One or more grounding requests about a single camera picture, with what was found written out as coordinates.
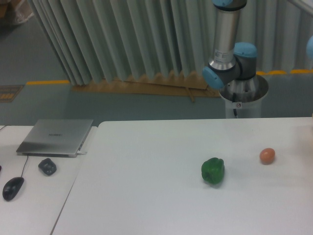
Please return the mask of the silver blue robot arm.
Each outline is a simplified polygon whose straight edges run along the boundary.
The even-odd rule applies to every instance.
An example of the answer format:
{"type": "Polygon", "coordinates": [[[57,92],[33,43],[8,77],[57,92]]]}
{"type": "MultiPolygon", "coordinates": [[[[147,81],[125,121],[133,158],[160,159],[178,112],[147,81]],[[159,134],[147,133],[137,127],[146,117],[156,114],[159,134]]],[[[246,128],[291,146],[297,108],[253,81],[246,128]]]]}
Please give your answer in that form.
{"type": "Polygon", "coordinates": [[[310,0],[215,0],[214,43],[202,75],[221,89],[256,72],[312,70],[310,0]]]}

